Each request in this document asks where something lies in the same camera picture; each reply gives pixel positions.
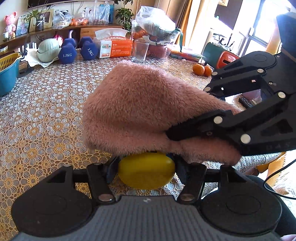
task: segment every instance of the picture frame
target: picture frame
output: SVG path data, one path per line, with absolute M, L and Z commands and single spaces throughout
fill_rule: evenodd
M 52 20 L 54 17 L 54 9 L 51 8 L 50 10 L 44 10 L 40 13 L 40 15 L 43 15 L 43 17 L 45 18 L 44 29 L 51 28 Z M 29 32 L 35 31 L 35 24 L 36 24 L 36 19 L 31 18 Z
M 30 21 L 27 21 L 27 16 L 28 14 L 25 14 L 18 18 L 15 36 L 28 33 Z

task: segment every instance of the black cable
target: black cable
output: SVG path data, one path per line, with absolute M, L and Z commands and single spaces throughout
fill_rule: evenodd
M 278 170 L 278 171 L 274 172 L 273 174 L 271 174 L 268 178 L 266 178 L 266 180 L 263 182 L 263 186 L 264 186 L 264 188 L 265 188 L 267 191 L 273 193 L 274 195 L 277 195 L 277 196 L 280 196 L 280 197 L 284 197 L 284 198 L 287 198 L 287 199 L 296 200 L 296 197 L 287 197 L 287 196 L 281 195 L 281 194 L 279 194 L 279 193 L 277 193 L 277 192 L 275 192 L 275 191 L 273 191 L 273 190 L 268 189 L 268 188 L 265 186 L 266 182 L 267 182 L 270 178 L 272 178 L 272 177 L 275 176 L 276 174 L 280 173 L 281 171 L 287 169 L 289 166 L 291 166 L 291 165 L 292 165 L 293 163 L 295 163 L 295 162 L 296 162 L 296 159 L 295 159 L 294 161 L 292 161 L 291 163 L 289 163 L 288 165 L 286 165 L 285 167 L 283 167 L 283 168 L 281 168 L 280 170 Z
M 57 31 L 54 33 L 54 36 L 52 37 L 52 39 L 55 37 L 56 34 L 57 34 Z
M 37 36 L 37 34 L 36 34 L 36 37 L 37 37 L 37 39 L 39 39 L 40 41 L 42 41 L 42 40 Z

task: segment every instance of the potted plant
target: potted plant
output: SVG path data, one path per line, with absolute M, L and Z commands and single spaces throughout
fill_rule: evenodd
M 118 13 L 115 15 L 115 19 L 119 18 L 119 22 L 123 24 L 124 29 L 131 31 L 131 18 L 134 14 L 131 9 L 126 8 L 126 4 L 130 2 L 132 5 L 133 0 L 114 0 L 114 3 L 118 4 L 120 1 L 123 2 L 123 7 L 116 10 Z
M 45 1 L 41 10 L 39 10 L 39 1 L 38 1 L 37 7 L 35 10 L 33 10 L 32 12 L 26 11 L 29 13 L 27 15 L 27 21 L 30 21 L 31 18 L 35 18 L 35 20 L 36 20 L 35 31 L 41 31 L 44 29 L 44 23 L 45 23 L 44 15 L 52 8 L 52 6 L 48 9 L 46 8 L 47 2 L 48 2 L 48 0 Z

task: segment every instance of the green plant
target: green plant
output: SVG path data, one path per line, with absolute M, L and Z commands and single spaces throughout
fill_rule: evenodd
M 39 8 L 39 1 L 38 1 L 38 4 L 37 4 L 37 8 L 35 10 L 33 10 L 32 12 L 25 11 L 25 12 L 28 12 L 29 13 L 27 15 L 27 19 L 26 19 L 27 21 L 30 21 L 31 18 L 35 18 L 36 21 L 39 21 L 40 20 L 41 13 L 44 15 L 45 13 L 47 13 L 52 8 L 52 6 L 50 6 L 48 9 L 46 8 L 46 4 L 48 2 L 48 0 L 46 0 L 45 3 L 44 3 L 44 5 L 43 5 L 43 7 L 39 11 L 39 9 L 38 9 Z
M 123 24 L 125 30 L 131 31 L 131 18 L 134 16 L 131 9 L 126 8 L 126 4 L 129 2 L 133 4 L 133 0 L 114 0 L 115 4 L 118 4 L 119 1 L 123 2 L 123 7 L 117 9 L 118 13 L 115 15 L 115 19 L 119 18 L 119 22 Z

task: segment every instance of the lace tablecloth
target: lace tablecloth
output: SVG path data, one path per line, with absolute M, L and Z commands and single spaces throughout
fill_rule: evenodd
M 0 98 L 0 241 L 17 234 L 11 217 L 13 201 L 30 187 L 64 164 L 85 168 L 90 163 L 106 162 L 110 154 L 90 150 L 82 142 L 82 107 L 88 95 L 100 84 L 117 62 L 128 58 L 83 61 L 80 54 L 72 64 L 53 63 L 17 80 L 13 90 Z M 192 63 L 169 58 L 148 59 L 145 64 L 166 72 L 203 89 L 210 78 L 192 73 Z M 239 105 L 233 99 L 230 102 Z M 275 155 L 243 159 L 240 171 L 274 159 Z M 218 164 L 208 163 L 218 168 Z M 118 177 L 110 186 L 115 196 L 174 195 L 182 190 L 177 176 L 157 190 L 133 190 Z M 215 184 L 205 187 L 208 193 Z M 88 185 L 76 188 L 89 195 Z

